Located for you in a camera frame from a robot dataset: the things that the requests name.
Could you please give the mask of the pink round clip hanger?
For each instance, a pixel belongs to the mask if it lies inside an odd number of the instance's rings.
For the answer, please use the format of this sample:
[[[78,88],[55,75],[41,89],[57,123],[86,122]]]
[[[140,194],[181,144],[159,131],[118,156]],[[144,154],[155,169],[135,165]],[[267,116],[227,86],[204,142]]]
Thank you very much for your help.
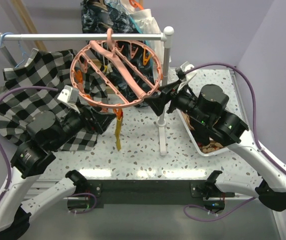
[[[105,85],[117,100],[107,103],[89,92],[85,75]],[[103,109],[151,107],[162,80],[162,63],[143,41],[124,34],[117,38],[109,28],[104,38],[90,40],[74,57],[70,68],[71,85],[92,106]]]

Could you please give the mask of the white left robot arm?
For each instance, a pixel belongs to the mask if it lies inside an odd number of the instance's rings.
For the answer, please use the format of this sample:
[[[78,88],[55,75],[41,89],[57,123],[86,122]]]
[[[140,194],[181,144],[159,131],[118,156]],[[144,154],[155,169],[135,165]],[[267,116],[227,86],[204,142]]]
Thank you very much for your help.
[[[0,191],[0,240],[17,240],[39,215],[63,198],[88,195],[87,179],[77,170],[71,170],[54,186],[41,194],[25,199],[32,185],[55,160],[54,152],[73,138],[80,130],[102,134],[116,118],[114,113],[83,107],[71,110],[58,120],[52,111],[36,114],[27,125],[28,138],[17,148],[11,162],[11,179]]]

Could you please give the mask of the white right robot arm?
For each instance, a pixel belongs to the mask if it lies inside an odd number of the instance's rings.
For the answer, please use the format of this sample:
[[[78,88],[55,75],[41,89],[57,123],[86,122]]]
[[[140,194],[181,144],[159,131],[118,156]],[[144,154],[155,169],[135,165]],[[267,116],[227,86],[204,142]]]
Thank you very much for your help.
[[[229,97],[221,87],[204,85],[196,96],[188,86],[179,89],[180,83],[178,80],[162,86],[159,95],[144,101],[157,116],[164,112],[166,104],[167,113],[175,109],[184,112],[191,118],[197,136],[202,137],[199,142],[216,141],[257,172],[252,181],[246,182],[235,173],[215,170],[205,181],[206,192],[213,197],[221,192],[243,194],[259,199],[271,210],[286,210],[286,164],[254,139],[253,131],[241,118],[225,109]]]

